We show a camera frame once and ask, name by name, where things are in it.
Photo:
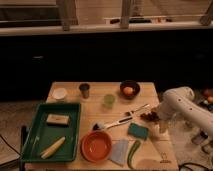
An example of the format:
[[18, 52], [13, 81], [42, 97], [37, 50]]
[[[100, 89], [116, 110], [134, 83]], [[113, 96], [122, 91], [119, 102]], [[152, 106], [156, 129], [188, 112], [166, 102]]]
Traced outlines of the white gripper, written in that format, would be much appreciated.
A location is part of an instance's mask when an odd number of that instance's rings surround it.
[[152, 112], [157, 114], [159, 118], [159, 133], [165, 133], [168, 130], [169, 122], [172, 119], [172, 109], [164, 103], [160, 103], [158, 106], [151, 109]]

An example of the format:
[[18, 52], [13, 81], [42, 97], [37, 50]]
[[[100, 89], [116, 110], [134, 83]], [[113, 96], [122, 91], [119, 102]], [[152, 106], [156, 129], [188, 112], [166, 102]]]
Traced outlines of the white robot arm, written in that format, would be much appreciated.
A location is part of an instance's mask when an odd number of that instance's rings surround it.
[[195, 94], [190, 87], [168, 89], [163, 93], [156, 113], [163, 121], [168, 121], [175, 113], [180, 113], [213, 138], [213, 113], [196, 105], [193, 102], [194, 97]]

